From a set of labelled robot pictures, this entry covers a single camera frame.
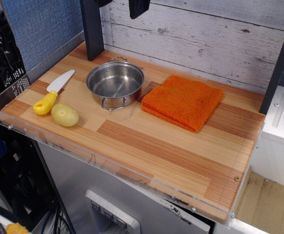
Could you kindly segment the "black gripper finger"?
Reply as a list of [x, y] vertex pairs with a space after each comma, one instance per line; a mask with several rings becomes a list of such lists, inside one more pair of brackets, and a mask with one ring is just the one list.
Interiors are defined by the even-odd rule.
[[150, 6], [150, 0], [129, 0], [130, 18], [136, 19], [146, 11]]
[[104, 7], [106, 5], [108, 5], [109, 3], [112, 2], [112, 0], [94, 0], [94, 2], [96, 3], [96, 5], [101, 8]]

